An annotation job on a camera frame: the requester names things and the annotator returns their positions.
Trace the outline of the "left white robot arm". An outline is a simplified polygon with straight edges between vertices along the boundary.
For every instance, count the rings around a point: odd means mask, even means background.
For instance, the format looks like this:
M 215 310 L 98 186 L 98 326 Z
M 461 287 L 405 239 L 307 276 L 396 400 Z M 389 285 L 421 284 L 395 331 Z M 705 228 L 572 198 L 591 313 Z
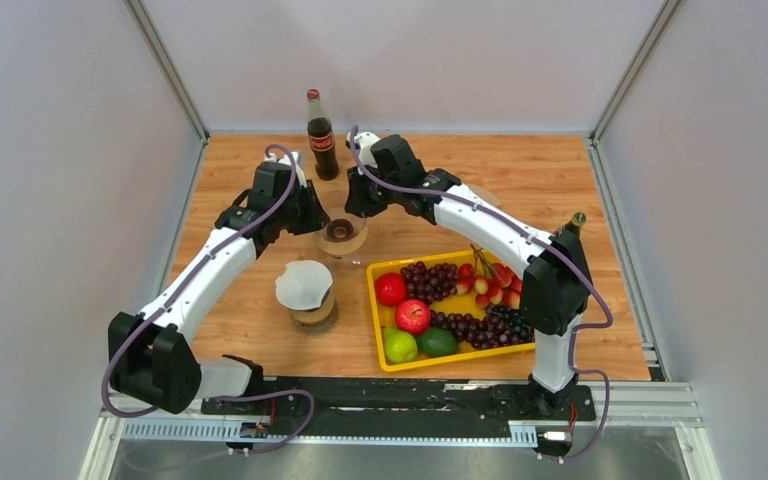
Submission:
M 254 379 L 253 362 L 232 355 L 199 360 L 191 343 L 232 281 L 282 233 L 313 233 L 328 223 L 312 182 L 299 166 L 301 158 L 298 151 L 267 155 L 256 168 L 252 187 L 220 214 L 183 272 L 138 313 L 120 312 L 111 320 L 109 364 L 101 383 L 108 412 L 124 418 L 137 415 L 114 407 L 111 392 L 146 403 L 148 412 L 176 414 L 194 400 L 223 397 L 243 414 L 264 405 L 266 388 Z

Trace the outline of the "white paper coffee filter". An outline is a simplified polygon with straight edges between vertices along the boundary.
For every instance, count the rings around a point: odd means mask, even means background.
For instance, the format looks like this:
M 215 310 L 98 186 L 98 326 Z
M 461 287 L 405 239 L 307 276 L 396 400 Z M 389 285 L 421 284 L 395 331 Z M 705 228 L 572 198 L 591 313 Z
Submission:
M 320 308 L 333 286 L 330 270 L 314 260 L 291 261 L 275 279 L 275 296 L 285 308 L 312 311 Z

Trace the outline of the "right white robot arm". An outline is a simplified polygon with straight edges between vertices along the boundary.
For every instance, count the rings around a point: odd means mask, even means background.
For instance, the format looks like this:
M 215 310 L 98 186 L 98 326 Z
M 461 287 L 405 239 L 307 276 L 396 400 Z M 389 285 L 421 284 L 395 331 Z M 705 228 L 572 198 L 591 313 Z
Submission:
M 426 170 L 399 135 L 379 138 L 352 130 L 345 144 L 356 163 L 348 171 L 346 212 L 368 218 L 399 205 L 468 238 L 515 270 L 525 287 L 519 310 L 536 342 L 531 403 L 544 417 L 561 414 L 577 380 L 574 330 L 593 290 L 578 232 L 550 233 L 514 219 L 453 174 Z

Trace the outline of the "clear glass dripper cone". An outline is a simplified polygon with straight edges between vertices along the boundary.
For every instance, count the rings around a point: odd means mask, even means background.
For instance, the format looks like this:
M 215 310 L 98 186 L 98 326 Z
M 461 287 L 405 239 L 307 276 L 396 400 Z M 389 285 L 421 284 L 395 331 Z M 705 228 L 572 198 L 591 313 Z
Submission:
M 330 222 L 318 233 L 320 239 L 340 246 L 361 244 L 366 240 L 366 220 L 345 210 L 348 196 L 347 190 L 335 190 L 320 195 L 320 202 L 330 217 Z

